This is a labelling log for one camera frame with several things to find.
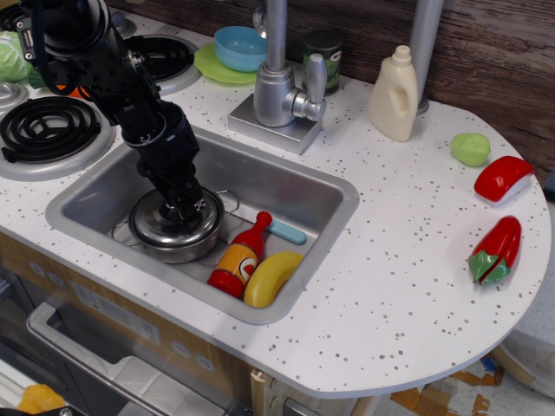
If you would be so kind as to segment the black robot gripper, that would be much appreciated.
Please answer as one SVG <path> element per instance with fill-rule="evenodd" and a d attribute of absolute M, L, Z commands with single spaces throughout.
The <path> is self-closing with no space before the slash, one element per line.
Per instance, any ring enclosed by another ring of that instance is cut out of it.
<path fill-rule="evenodd" d="M 140 154 L 140 175 L 165 194 L 181 219 L 192 220 L 206 203 L 193 164 L 199 143 L 182 109 L 162 101 L 133 107 L 122 121 L 124 141 Z"/>

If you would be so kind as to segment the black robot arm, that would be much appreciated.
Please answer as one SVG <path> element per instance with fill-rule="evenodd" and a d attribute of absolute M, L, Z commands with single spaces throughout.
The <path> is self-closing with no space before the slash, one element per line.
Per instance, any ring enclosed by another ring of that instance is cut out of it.
<path fill-rule="evenodd" d="M 206 203 L 195 177 L 199 144 L 182 109 L 164 101 L 144 64 L 113 26 L 103 1 L 22 1 L 17 33 L 48 89 L 83 89 L 124 142 L 140 155 L 149 179 L 188 225 Z"/>

